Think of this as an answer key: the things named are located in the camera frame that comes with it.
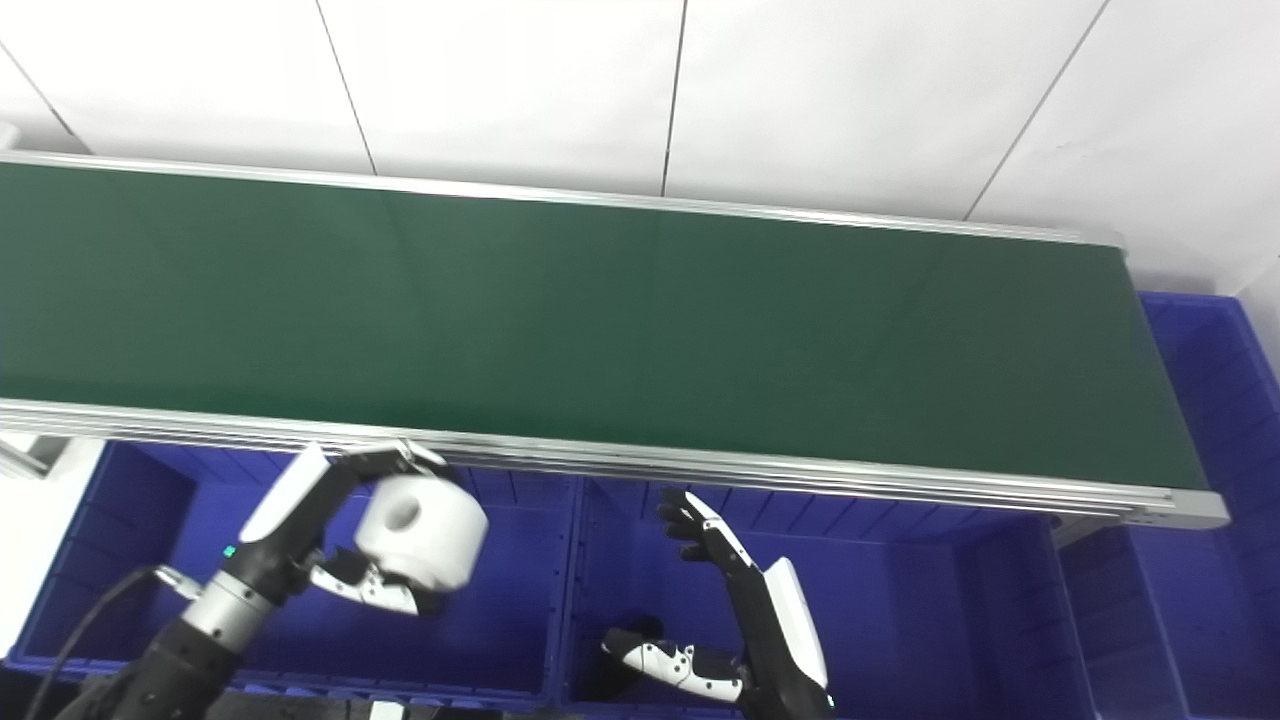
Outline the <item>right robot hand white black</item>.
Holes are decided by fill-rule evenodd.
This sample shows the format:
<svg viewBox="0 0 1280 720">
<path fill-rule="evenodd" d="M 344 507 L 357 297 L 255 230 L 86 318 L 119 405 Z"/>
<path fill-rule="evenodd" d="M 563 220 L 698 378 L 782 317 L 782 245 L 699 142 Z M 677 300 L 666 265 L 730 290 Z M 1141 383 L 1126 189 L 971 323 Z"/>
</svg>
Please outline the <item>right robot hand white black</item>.
<svg viewBox="0 0 1280 720">
<path fill-rule="evenodd" d="M 762 568 L 728 523 L 686 489 L 664 488 L 657 509 L 680 556 L 709 562 L 742 637 L 740 653 L 680 646 L 611 628 L 604 653 L 621 666 L 689 694 L 735 706 L 745 719 L 832 719 L 826 655 L 794 564 Z"/>
</svg>

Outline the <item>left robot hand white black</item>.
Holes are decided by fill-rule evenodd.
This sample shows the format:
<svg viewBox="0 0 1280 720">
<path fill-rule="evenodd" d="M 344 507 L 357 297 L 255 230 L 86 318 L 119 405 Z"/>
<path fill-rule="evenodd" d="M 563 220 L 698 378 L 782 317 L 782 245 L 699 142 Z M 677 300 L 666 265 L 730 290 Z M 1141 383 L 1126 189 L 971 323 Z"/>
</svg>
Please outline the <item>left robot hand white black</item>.
<svg viewBox="0 0 1280 720">
<path fill-rule="evenodd" d="M 434 615 L 471 582 L 489 527 L 457 470 L 429 448 L 401 439 L 330 456 L 308 445 L 252 511 L 215 580 L 273 606 L 315 585 Z"/>
</svg>

